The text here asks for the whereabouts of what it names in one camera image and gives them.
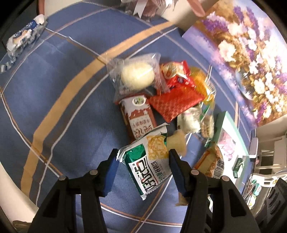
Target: red snack package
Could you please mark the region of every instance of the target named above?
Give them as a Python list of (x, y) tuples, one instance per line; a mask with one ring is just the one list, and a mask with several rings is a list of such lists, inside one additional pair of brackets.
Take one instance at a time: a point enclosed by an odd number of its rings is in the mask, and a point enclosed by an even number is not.
[(149, 100), (144, 95), (122, 99), (120, 106), (132, 142), (157, 126)]
[(198, 104), (203, 99), (204, 96), (193, 88), (180, 86), (171, 89), (169, 93), (153, 96), (149, 101), (153, 108), (169, 123), (179, 114)]
[(195, 88), (195, 83), (190, 77), (190, 70), (186, 61), (168, 62), (160, 67), (168, 87), (174, 88), (179, 86), (189, 86)]

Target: floral painting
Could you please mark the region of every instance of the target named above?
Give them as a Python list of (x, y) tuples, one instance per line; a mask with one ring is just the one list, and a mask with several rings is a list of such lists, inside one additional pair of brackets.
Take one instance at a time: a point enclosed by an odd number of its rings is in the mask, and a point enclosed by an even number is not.
[(219, 0), (183, 38), (219, 72), (253, 127), (287, 113), (287, 44), (251, 0)]

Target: barcode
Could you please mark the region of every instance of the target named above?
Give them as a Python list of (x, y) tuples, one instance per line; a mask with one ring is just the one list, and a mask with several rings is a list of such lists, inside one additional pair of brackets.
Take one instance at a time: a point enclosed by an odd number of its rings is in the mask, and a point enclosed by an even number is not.
[(214, 169), (213, 178), (219, 179), (223, 174), (223, 170), (224, 170), (224, 161), (219, 159)]

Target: silver screw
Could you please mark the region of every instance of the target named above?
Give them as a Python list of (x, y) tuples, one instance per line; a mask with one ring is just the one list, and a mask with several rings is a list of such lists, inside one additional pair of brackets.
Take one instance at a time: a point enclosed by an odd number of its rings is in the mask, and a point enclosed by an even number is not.
[(65, 175), (61, 175), (61, 176), (59, 176), (59, 178), (58, 178), (60, 181), (63, 181), (63, 180), (65, 180), (66, 179), (66, 176)]
[(197, 176), (199, 174), (199, 171), (196, 169), (191, 170), (191, 174)]
[(222, 180), (224, 180), (224, 181), (229, 181), (229, 177), (228, 177), (228, 176), (223, 176), (223, 177), (222, 177)]
[(94, 176), (94, 175), (97, 175), (97, 174), (98, 174), (98, 170), (97, 169), (90, 170), (90, 175)]

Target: cracker picture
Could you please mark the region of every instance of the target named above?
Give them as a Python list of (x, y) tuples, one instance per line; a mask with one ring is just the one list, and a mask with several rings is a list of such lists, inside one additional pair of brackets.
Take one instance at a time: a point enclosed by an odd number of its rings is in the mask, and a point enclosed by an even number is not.
[(169, 156), (168, 150), (164, 144), (165, 136), (154, 135), (146, 136), (148, 140), (148, 159), (166, 159)]

